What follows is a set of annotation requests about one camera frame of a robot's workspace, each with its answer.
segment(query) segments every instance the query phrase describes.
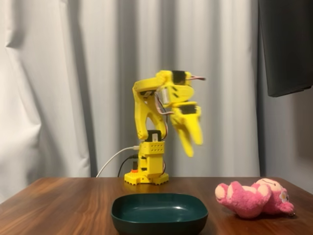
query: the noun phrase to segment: wall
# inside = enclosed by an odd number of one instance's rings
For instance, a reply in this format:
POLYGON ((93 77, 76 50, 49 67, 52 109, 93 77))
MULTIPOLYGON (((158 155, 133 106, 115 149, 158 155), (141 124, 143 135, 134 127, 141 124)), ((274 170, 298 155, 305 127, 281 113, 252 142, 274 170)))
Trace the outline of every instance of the wall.
POLYGON ((262 43, 260 45, 258 135, 261 174, 282 177, 313 193, 313 89, 269 97, 262 43))

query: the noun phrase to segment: black monitor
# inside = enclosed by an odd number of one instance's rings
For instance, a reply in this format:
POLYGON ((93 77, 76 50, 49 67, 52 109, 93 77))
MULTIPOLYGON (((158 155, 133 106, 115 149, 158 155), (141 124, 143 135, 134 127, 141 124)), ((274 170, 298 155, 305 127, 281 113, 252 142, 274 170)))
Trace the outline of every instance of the black monitor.
POLYGON ((313 85, 313 0, 259 0, 268 95, 313 85))

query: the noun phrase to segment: wire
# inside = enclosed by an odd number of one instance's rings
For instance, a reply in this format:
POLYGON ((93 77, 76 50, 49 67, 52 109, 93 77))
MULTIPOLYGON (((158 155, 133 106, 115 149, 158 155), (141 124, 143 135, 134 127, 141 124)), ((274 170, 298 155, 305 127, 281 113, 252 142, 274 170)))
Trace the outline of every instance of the wire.
POLYGON ((121 170, 122 170, 122 167, 123 167, 124 163, 125 163, 127 160, 129 160, 129 159, 138 159, 138 154, 131 155, 131 156, 129 156, 127 159, 125 159, 125 160, 122 162, 121 167, 119 168, 119 171, 118 171, 118 174, 117 174, 118 177, 119 177, 119 174, 121 173, 121 170))
MULTIPOLYGON (((162 104, 162 102, 161 102, 161 100, 159 99, 159 97, 157 97, 157 100, 158 100, 159 104, 161 105, 162 109, 164 111, 166 111, 164 106, 163 106, 163 104, 162 104)), ((167 125, 167 123, 168 123, 168 115, 166 115, 166 121, 164 122, 164 124, 165 124, 165 136, 162 138, 162 140, 164 140, 167 137, 167 134, 168 134, 168 125, 167 125)))
POLYGON ((163 175, 163 174, 165 173, 165 170, 166 170, 166 163, 165 163, 165 161, 163 160, 163 172, 162 172, 161 175, 163 175))
POLYGON ((110 163, 110 161, 112 161, 113 158, 115 158, 118 154, 120 154, 121 152, 128 150, 128 149, 133 149, 133 150, 138 150, 139 146, 135 145, 133 147, 127 147, 127 148, 123 148, 122 150, 118 151, 117 153, 115 153, 101 168, 101 170, 99 171, 99 173, 97 174, 96 178, 99 177, 99 175, 101 174, 101 172, 103 171, 103 169, 110 163))
POLYGON ((201 80, 201 81, 205 81, 205 77, 201 77, 201 76, 191 76, 191 78, 188 78, 186 80, 201 80))
POLYGON ((169 115, 169 114, 173 114, 173 113, 174 113, 174 112, 171 112, 171 111, 168 111, 168 112, 164 112, 164 113, 163 113, 163 112, 161 111, 159 105, 158 105, 158 101, 159 101, 159 103, 162 103, 161 100, 160 100, 160 98, 159 98, 158 95, 157 95, 157 90, 156 90, 156 92, 155 92, 155 103, 156 103, 156 109, 157 109, 158 113, 159 113, 159 114, 162 114, 162 115, 169 115))

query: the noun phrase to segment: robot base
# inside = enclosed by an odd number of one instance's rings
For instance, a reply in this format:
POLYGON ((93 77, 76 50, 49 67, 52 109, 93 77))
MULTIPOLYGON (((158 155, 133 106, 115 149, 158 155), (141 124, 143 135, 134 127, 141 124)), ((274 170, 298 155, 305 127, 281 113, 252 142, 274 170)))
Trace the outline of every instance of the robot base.
POLYGON ((165 182, 167 182, 169 179, 168 174, 164 173, 158 177, 155 178, 148 178, 145 176, 142 172, 129 172, 124 175, 125 182, 131 184, 131 185, 137 185, 137 184, 155 184, 160 185, 165 182))

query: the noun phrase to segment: plush toy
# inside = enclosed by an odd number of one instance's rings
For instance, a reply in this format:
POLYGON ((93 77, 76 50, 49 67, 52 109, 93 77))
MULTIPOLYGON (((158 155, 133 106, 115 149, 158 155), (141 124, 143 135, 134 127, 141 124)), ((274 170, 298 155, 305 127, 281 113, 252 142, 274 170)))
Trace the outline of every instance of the plush toy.
POLYGON ((229 186, 219 184, 215 189, 216 200, 241 218, 255 218, 260 213, 293 214, 287 190, 277 181, 261 179, 252 186, 242 186, 234 181, 229 186))

